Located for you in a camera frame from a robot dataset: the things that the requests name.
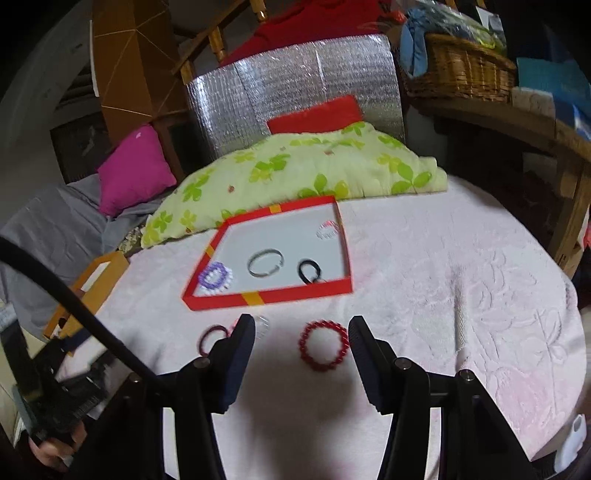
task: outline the pink pillow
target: pink pillow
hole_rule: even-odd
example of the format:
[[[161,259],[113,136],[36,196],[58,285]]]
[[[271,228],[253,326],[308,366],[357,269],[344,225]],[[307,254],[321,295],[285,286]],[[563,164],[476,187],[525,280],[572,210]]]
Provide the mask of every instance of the pink pillow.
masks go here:
[[[144,125],[125,137],[98,172],[99,212],[111,217],[127,207],[151,200],[177,183],[151,125]]]

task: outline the screw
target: screw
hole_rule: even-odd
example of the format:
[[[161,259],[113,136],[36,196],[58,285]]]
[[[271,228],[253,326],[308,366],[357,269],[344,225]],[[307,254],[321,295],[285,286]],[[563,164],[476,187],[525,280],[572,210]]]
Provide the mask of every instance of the screw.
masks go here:
[[[195,368],[207,368],[211,363],[211,360],[206,356],[200,356],[193,361],[193,366]]]
[[[462,377],[466,382],[471,382],[476,378],[472,370],[460,370],[460,377]]]
[[[394,365],[396,365],[400,370],[408,370],[409,368],[411,368],[413,363],[408,358],[404,358],[403,356],[399,356],[394,361]]]

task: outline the white bedspread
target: white bedspread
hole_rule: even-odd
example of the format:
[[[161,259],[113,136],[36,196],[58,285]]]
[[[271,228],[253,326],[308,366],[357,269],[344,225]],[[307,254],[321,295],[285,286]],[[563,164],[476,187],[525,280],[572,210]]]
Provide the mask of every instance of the white bedspread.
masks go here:
[[[583,385],[583,329],[568,278],[494,198],[455,178],[445,193],[339,207],[353,294],[192,312],[180,296],[206,232],[132,257],[99,318],[158,373],[193,359],[212,324],[230,326],[243,312],[269,318],[237,402],[214,419],[229,480],[376,478],[390,417],[368,403],[350,353],[319,374],[297,347],[307,322],[347,325],[357,314],[428,371],[474,370],[533,456]],[[428,473],[436,475],[438,412],[432,418]]]

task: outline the silver bangle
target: silver bangle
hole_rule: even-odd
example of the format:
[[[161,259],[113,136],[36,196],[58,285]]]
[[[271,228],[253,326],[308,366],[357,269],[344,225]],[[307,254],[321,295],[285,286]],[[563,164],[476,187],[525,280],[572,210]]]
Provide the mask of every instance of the silver bangle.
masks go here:
[[[253,272],[251,267],[252,267],[252,264],[255,262],[255,260],[258,260],[259,258],[263,257],[264,255],[268,255],[268,254],[279,255],[279,264],[275,265],[268,272],[263,272],[263,273]],[[281,252],[279,252],[279,250],[277,250],[275,248],[267,248],[265,250],[261,250],[260,252],[255,253],[252,257],[250,257],[246,267],[247,267],[250,275],[252,275],[253,277],[265,278],[265,277],[269,277],[269,276],[273,275],[274,273],[279,272],[279,269],[283,266],[283,263],[285,263],[285,258],[283,257],[283,254]]]

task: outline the wicker basket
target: wicker basket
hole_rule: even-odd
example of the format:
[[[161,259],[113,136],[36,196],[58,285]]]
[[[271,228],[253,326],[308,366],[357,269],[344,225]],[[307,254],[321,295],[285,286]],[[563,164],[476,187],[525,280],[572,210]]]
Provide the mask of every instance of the wicker basket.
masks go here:
[[[429,33],[425,35],[427,73],[412,79],[401,70],[410,97],[479,98],[508,102],[515,86],[515,64],[469,40]]]

